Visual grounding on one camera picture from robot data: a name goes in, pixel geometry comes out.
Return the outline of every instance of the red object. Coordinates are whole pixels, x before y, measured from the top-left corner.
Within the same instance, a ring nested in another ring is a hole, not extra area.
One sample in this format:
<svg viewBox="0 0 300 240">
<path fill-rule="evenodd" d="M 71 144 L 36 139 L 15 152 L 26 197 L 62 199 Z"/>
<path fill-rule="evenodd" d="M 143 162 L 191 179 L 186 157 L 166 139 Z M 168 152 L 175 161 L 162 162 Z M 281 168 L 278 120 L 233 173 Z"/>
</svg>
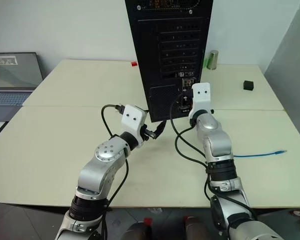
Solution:
<svg viewBox="0 0 300 240">
<path fill-rule="evenodd" d="M 189 216 L 184 216 L 183 217 L 183 222 L 186 222 L 186 220 L 189 218 Z"/>
<path fill-rule="evenodd" d="M 150 226 L 152 224 L 152 219 L 149 217 L 144 218 L 144 224 Z"/>
</svg>

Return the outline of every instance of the white wall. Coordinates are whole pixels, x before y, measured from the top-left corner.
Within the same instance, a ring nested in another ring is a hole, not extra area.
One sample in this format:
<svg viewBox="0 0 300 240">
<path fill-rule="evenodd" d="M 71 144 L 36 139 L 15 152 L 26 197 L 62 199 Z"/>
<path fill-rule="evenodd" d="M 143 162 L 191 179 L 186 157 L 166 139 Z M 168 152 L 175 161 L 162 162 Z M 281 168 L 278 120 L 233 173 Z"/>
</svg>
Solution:
<svg viewBox="0 0 300 240">
<path fill-rule="evenodd" d="M 265 72 L 300 0 L 214 0 L 207 50 L 223 64 L 258 64 Z"/>
<path fill-rule="evenodd" d="M 207 51 L 265 71 L 299 3 L 214 0 Z M 136 59 L 124 0 L 0 0 L 1 51 L 36 51 L 46 72 L 64 58 Z"/>
</svg>

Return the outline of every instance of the gray wall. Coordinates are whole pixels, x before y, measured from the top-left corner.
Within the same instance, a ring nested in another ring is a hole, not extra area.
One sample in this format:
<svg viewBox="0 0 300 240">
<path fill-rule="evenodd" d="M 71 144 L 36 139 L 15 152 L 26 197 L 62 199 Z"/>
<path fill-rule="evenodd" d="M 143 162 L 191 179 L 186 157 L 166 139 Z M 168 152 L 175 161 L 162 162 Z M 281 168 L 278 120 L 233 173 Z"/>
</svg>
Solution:
<svg viewBox="0 0 300 240">
<path fill-rule="evenodd" d="M 300 9 L 265 77 L 300 132 Z"/>
</svg>

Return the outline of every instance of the floor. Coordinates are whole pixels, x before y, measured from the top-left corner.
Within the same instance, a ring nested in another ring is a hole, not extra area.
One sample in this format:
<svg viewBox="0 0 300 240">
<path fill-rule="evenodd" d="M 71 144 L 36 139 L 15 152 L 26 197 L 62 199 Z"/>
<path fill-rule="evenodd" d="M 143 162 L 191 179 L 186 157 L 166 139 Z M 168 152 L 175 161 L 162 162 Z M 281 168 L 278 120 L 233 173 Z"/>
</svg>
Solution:
<svg viewBox="0 0 300 240">
<path fill-rule="evenodd" d="M 212 239 L 224 239 L 213 226 L 208 208 L 115 208 L 107 214 L 108 239 L 119 240 L 122 234 L 145 217 L 152 218 L 155 240 L 183 240 L 183 217 L 199 217 Z M 0 240 L 53 240 L 63 215 L 0 204 Z M 260 220 L 285 240 L 300 240 L 299 218 L 282 210 L 260 216 Z"/>
</svg>

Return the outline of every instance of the blue ethernet cable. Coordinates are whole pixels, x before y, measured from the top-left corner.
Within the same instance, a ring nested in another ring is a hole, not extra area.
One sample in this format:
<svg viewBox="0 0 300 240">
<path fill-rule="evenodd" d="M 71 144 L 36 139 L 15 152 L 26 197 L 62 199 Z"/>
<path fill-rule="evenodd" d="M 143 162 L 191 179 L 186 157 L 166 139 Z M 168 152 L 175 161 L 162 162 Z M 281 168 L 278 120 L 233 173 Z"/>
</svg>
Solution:
<svg viewBox="0 0 300 240">
<path fill-rule="evenodd" d="M 264 153 L 264 154 L 254 154 L 254 155 L 234 155 L 234 157 L 235 158 L 253 158 L 253 157 L 265 157 L 265 156 L 270 156 L 270 155 L 278 155 L 278 154 L 283 154 L 283 153 L 285 153 L 285 152 L 287 152 L 287 150 L 280 150 L 280 151 L 274 151 L 274 152 L 270 152 L 270 153 Z"/>
</svg>

